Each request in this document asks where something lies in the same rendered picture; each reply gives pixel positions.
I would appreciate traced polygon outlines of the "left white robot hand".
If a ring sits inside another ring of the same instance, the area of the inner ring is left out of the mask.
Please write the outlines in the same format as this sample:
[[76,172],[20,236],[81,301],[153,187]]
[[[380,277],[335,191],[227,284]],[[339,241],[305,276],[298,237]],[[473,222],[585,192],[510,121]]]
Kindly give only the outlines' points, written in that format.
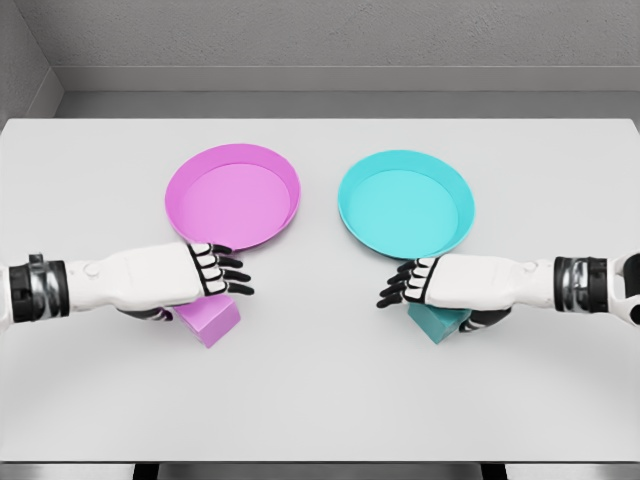
[[144,247],[100,262],[110,305],[134,318],[168,321],[175,306],[220,294],[252,295],[242,268],[231,248],[210,243]]

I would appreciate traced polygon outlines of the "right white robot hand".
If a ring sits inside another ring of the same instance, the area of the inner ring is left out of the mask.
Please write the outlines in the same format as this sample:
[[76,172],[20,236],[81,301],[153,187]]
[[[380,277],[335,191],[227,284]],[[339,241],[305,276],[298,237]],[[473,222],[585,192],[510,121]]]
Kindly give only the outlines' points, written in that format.
[[441,309],[463,309],[470,316],[459,327],[472,332],[495,325],[516,304],[533,262],[462,254],[409,260],[397,268],[380,292],[380,309],[415,303]]

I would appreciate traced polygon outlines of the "teal block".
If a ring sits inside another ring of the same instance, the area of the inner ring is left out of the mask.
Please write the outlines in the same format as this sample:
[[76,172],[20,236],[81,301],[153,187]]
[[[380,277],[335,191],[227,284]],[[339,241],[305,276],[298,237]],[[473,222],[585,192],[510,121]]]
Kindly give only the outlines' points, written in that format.
[[439,344],[459,329],[460,325],[470,317],[471,311],[411,303],[408,314],[432,342]]

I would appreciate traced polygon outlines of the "pink block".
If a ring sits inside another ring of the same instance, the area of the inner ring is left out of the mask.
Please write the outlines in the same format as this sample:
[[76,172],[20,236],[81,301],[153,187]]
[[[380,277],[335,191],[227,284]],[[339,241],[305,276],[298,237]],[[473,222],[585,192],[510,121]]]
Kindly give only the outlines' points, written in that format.
[[200,298],[174,307],[196,338],[210,348],[241,320],[235,301],[225,294]]

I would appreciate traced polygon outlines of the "cyan round plate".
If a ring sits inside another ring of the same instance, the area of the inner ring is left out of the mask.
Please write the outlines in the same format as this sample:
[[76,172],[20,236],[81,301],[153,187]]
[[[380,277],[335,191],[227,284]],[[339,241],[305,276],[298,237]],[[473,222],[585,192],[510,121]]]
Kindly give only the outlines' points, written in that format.
[[382,151],[355,163],[341,180],[337,203],[356,240],[397,259],[454,249],[476,215],[464,177],[444,161],[412,150]]

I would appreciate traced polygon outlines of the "pink round plate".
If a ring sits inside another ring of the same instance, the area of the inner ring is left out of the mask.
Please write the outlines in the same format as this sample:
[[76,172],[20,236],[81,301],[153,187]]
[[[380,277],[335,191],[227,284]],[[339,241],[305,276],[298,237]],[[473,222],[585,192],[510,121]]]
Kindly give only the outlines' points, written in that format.
[[165,211],[192,243],[246,250],[285,229],[300,199],[299,176],[283,156],[259,145],[226,144],[196,154],[174,173]]

